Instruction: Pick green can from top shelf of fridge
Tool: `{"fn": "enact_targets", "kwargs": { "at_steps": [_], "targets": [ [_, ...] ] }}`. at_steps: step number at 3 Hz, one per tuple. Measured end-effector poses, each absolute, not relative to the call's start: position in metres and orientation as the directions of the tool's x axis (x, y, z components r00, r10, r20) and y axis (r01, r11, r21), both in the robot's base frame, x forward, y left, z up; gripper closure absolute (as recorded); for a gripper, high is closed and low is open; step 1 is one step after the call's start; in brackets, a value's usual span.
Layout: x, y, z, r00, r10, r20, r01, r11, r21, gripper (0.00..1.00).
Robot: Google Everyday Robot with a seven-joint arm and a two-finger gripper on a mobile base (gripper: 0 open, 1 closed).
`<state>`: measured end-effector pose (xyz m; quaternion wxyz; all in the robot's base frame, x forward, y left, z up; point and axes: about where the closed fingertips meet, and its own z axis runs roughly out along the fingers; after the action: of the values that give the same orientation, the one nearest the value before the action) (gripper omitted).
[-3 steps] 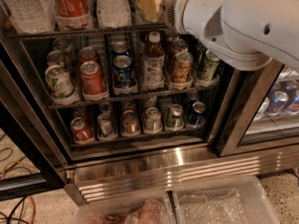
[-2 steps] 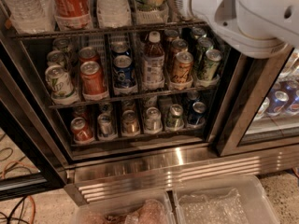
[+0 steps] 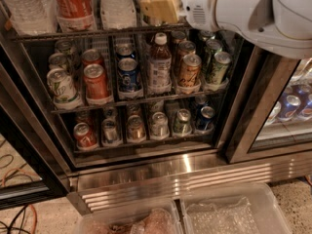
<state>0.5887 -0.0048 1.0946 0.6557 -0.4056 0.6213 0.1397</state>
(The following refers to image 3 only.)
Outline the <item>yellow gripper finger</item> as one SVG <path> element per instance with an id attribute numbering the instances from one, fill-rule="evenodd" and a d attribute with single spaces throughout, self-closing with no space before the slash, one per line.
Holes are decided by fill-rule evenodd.
<path id="1" fill-rule="evenodd" d="M 178 23 L 180 0 L 139 0 L 145 16 L 167 23 Z"/>

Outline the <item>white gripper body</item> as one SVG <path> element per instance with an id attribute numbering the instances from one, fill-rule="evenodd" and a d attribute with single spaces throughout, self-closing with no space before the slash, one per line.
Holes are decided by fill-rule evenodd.
<path id="1" fill-rule="evenodd" d="M 216 20 L 217 0 L 181 0 L 187 22 L 198 30 L 217 32 L 222 29 Z"/>

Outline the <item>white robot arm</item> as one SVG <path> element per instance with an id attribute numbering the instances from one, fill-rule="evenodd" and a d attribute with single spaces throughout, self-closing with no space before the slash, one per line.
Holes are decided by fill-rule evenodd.
<path id="1" fill-rule="evenodd" d="M 259 48 L 290 59 L 312 57 L 312 0 L 139 0 L 157 20 L 232 31 Z"/>

